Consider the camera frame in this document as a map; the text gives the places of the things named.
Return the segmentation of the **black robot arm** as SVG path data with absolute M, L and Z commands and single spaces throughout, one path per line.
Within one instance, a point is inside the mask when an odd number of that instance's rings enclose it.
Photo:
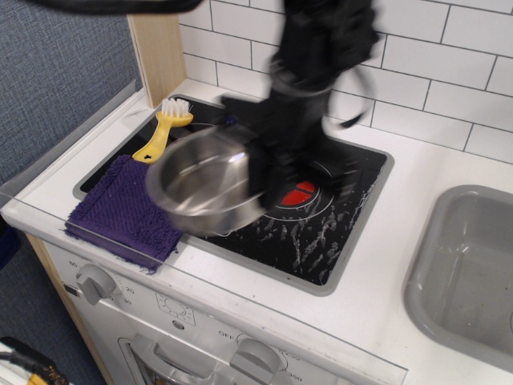
M 357 162 L 328 139 L 321 120 L 339 76 L 369 59 L 378 40 L 370 1 L 286 1 L 284 8 L 268 98 L 221 100 L 248 137 L 249 193 L 265 209 L 303 180 L 339 198 L 351 191 Z

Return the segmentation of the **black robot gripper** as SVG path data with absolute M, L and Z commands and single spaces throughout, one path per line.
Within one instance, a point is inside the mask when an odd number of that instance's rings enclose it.
M 223 96 L 225 112 L 247 137 L 249 194 L 269 211 L 303 178 L 323 188 L 352 188 L 357 161 L 322 127 L 333 85 L 320 89 L 275 86 L 260 102 Z

